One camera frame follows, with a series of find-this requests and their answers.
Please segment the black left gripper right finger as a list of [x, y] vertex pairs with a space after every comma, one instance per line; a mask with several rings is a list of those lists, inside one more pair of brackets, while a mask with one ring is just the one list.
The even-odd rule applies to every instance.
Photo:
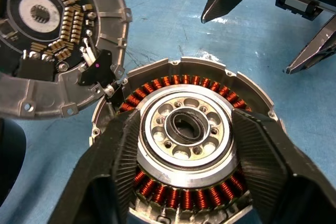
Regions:
[[336, 224], [336, 189], [268, 116], [232, 110], [241, 169], [263, 224]]

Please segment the dark rounded shape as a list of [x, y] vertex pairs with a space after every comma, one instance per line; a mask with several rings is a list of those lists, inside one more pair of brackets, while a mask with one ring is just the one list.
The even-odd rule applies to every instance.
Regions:
[[0, 118], [0, 206], [10, 193], [23, 165], [26, 135], [20, 125]]

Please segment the silver spoked rotor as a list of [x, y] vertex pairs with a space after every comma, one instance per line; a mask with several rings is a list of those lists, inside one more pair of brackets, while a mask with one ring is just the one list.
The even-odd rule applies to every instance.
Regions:
[[140, 104], [138, 163], [172, 187], [209, 187], [238, 165], [232, 106], [212, 91], [157, 92]]

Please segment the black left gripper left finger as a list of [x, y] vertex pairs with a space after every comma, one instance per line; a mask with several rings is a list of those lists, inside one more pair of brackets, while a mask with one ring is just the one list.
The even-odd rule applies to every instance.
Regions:
[[73, 169], [48, 224], [127, 224], [140, 121], [138, 109], [109, 121]]

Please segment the motor housing with copper coils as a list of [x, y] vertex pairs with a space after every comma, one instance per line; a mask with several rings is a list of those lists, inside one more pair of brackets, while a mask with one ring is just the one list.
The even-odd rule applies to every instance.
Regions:
[[[182, 88], [212, 91], [229, 102], [232, 110], [257, 112], [278, 120], [273, 101], [244, 74], [201, 58], [163, 59], [130, 71], [113, 95], [99, 100], [92, 117], [90, 142], [103, 134], [115, 115], [138, 109], [141, 116], [140, 104], [149, 96]], [[236, 169], [227, 178], [194, 189], [155, 180], [140, 167], [137, 157], [133, 194], [128, 224], [236, 224], [253, 208], [239, 157]]]

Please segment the blue plastic table cover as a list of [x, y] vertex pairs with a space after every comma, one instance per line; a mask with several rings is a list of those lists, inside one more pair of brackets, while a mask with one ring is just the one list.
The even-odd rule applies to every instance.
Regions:
[[[218, 61], [258, 84], [273, 100], [292, 141], [336, 187], [336, 55], [308, 70], [286, 67], [331, 18], [309, 21], [275, 6], [243, 0], [206, 24], [207, 0], [125, 0], [132, 11], [124, 68], [182, 56]], [[21, 120], [26, 156], [0, 224], [46, 224], [78, 159], [89, 146], [94, 106], [69, 118]]]

